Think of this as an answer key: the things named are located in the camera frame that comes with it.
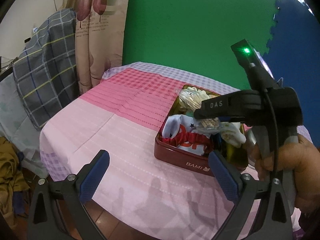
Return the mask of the brown garment pile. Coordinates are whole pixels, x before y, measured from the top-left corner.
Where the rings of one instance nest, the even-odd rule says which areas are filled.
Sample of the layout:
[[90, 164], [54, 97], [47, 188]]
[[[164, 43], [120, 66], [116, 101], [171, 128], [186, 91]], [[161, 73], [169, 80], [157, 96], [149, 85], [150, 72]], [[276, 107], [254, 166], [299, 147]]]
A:
[[14, 194], [29, 190], [22, 171], [18, 169], [17, 152], [14, 144], [1, 137], [1, 214], [11, 229], [17, 226]]

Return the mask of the white fluffy embroidered towel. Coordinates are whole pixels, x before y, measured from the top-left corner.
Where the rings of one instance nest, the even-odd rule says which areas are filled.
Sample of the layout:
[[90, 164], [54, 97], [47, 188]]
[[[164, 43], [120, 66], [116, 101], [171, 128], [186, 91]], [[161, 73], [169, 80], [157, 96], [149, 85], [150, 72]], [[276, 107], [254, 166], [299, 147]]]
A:
[[196, 129], [202, 134], [219, 134], [225, 142], [236, 148], [246, 142], [246, 137], [240, 131], [240, 123], [221, 122], [217, 126], [198, 124]]

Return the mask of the grey plaid blanket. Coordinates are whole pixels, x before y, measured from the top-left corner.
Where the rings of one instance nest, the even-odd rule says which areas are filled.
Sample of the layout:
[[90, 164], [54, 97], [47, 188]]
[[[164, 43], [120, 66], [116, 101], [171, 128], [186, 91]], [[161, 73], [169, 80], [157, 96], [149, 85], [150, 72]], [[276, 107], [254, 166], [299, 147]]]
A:
[[48, 17], [13, 66], [17, 92], [36, 129], [79, 95], [75, 58], [75, 11]]

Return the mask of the beige floral curtain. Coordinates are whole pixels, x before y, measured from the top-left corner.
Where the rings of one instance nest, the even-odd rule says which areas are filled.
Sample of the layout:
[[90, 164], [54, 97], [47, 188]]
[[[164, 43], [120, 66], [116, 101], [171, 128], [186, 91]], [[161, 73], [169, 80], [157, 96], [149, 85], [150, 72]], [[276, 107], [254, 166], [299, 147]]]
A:
[[123, 62], [129, 0], [63, 0], [76, 13], [75, 57], [82, 94], [95, 87], [104, 72]]

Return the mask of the cream white sock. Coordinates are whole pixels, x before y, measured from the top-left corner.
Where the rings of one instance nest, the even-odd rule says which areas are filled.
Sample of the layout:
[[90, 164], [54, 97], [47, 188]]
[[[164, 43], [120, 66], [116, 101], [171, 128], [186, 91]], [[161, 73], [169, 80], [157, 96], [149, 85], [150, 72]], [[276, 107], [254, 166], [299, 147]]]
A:
[[200, 101], [208, 100], [217, 97], [215, 94], [207, 94], [205, 90], [196, 87], [187, 87], [187, 91], [193, 98], [198, 98]]

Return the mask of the bag of cotton swabs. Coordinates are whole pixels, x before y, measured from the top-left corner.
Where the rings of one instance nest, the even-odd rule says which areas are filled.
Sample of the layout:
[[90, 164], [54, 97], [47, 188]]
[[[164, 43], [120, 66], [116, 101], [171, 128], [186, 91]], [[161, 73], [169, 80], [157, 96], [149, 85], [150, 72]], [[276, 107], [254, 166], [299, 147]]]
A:
[[[202, 101], [200, 101], [198, 98], [193, 98], [192, 96], [190, 96], [187, 91], [187, 88], [182, 89], [179, 92], [178, 98], [179, 98], [179, 103], [182, 105], [182, 107], [192, 111], [195, 117], [195, 111], [201, 108]], [[199, 121], [201, 124], [203, 124], [203, 126], [208, 126], [208, 125], [217, 126], [220, 123], [217, 118], [199, 119]]]

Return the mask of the red white printed cloth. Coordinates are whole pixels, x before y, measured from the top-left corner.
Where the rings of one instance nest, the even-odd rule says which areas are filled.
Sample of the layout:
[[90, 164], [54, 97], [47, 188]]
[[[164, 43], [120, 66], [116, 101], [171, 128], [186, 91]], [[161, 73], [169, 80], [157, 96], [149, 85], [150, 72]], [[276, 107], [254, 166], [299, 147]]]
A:
[[201, 134], [196, 129], [195, 120], [183, 114], [167, 118], [159, 139], [167, 145], [199, 156], [209, 154], [214, 148], [210, 135]]

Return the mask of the pink purple checkered tablecloth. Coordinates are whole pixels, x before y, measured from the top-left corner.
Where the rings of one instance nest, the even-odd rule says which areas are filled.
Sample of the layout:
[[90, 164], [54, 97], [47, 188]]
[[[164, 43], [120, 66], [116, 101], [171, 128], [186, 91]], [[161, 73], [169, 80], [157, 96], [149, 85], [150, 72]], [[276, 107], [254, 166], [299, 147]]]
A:
[[59, 111], [40, 134], [54, 180], [78, 173], [100, 150], [110, 165], [94, 201], [128, 226], [159, 239], [211, 239], [233, 204], [211, 176], [157, 160], [155, 137], [184, 85], [218, 94], [234, 88], [183, 70], [136, 62]]

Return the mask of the stainless steel bowl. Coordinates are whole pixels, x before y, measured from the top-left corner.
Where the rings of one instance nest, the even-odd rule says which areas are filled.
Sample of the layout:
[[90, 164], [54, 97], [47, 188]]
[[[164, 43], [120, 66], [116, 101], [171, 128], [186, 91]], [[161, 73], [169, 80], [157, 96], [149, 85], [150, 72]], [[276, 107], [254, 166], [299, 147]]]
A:
[[246, 142], [244, 149], [247, 151], [248, 166], [255, 170], [256, 161], [261, 158], [260, 148], [258, 145], [260, 139], [260, 127], [251, 127], [245, 132]]

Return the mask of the gold red metal tin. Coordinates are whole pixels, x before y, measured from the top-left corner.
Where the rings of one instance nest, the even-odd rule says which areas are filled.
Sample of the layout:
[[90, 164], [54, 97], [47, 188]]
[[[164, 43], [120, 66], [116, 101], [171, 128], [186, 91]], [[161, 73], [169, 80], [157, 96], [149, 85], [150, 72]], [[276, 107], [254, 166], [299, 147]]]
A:
[[[184, 85], [182, 89], [187, 87], [192, 87], [191, 85]], [[196, 126], [200, 124], [200, 121], [194, 118], [194, 114], [192, 111], [185, 109], [179, 103], [179, 92], [182, 90], [179, 89], [177, 91], [177, 97], [167, 114], [163, 124], [161, 125], [159, 132], [155, 137], [155, 149], [154, 149], [154, 156], [166, 163], [171, 165], [175, 165], [181, 168], [185, 168], [186, 170], [194, 171], [197, 173], [205, 174], [205, 175], [212, 175], [208, 165], [208, 156], [209, 154], [205, 154], [204, 156], [195, 155], [189, 153], [184, 150], [180, 150], [173, 146], [167, 145], [160, 141], [159, 136], [161, 135], [161, 130], [163, 128], [164, 123], [166, 122], [167, 118], [171, 115], [176, 114], [183, 114], [189, 117], [192, 117], [195, 120]], [[210, 90], [205, 90], [207, 94], [215, 94], [218, 96], [217, 93], [211, 92]], [[244, 125], [240, 123], [240, 131], [245, 135], [245, 128]], [[228, 163], [234, 165], [238, 170], [244, 171], [248, 166], [248, 157], [246, 151], [243, 149], [243, 144], [240, 148], [236, 148], [227, 142], [225, 142], [219, 134], [210, 134], [210, 140], [214, 145], [213, 151], [219, 152], [222, 156], [227, 160]]]

